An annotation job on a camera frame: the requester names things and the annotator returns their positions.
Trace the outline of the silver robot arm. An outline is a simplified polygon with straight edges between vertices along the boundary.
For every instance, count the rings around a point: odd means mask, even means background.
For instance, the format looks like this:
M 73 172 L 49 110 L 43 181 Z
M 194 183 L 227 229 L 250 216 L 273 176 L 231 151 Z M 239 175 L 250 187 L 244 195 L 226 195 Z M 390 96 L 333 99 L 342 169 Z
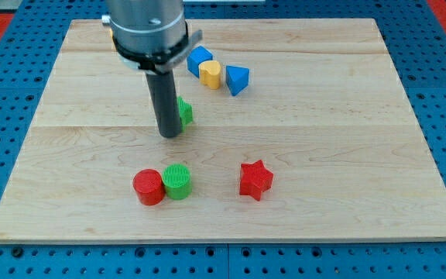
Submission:
M 165 74 L 203 38 L 189 33 L 182 0 L 106 0 L 115 49 L 148 74 Z

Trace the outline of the yellow block behind arm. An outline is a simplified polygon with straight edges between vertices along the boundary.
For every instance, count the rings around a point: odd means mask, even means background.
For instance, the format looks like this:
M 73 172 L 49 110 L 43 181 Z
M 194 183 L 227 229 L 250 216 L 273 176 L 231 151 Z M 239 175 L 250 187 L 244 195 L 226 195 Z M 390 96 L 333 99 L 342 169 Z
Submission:
M 111 37 L 111 49 L 116 51 L 116 45 L 115 45 L 115 38 L 114 38 L 114 33 L 112 31 L 112 29 L 109 29 L 109 35 Z

